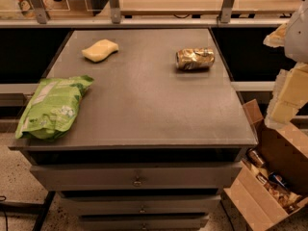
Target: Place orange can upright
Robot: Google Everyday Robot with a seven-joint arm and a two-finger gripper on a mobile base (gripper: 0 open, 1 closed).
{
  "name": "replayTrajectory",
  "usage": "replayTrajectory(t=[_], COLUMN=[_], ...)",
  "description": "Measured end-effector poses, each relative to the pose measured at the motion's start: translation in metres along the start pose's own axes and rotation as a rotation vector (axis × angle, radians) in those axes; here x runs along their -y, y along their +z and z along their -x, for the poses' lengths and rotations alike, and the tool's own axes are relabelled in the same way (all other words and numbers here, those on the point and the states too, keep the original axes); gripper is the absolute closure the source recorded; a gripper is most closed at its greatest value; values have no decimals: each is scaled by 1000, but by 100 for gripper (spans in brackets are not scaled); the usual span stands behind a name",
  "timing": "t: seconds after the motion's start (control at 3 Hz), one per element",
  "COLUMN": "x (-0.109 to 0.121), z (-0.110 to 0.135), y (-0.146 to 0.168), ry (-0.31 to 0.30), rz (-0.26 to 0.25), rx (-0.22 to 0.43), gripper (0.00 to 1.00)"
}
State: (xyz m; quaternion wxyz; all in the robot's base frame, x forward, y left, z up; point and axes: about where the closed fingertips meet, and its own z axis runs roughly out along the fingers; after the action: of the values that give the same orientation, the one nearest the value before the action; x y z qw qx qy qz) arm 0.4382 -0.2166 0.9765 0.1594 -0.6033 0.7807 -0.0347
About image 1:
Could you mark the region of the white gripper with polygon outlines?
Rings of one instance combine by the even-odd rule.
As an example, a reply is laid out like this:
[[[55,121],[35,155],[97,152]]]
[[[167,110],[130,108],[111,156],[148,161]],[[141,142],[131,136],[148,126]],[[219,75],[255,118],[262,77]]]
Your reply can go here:
[[[284,46],[285,55],[299,62],[291,70],[281,69],[274,83],[265,124],[270,129],[280,129],[308,103],[308,0],[302,2],[287,24],[267,35],[263,44]]]

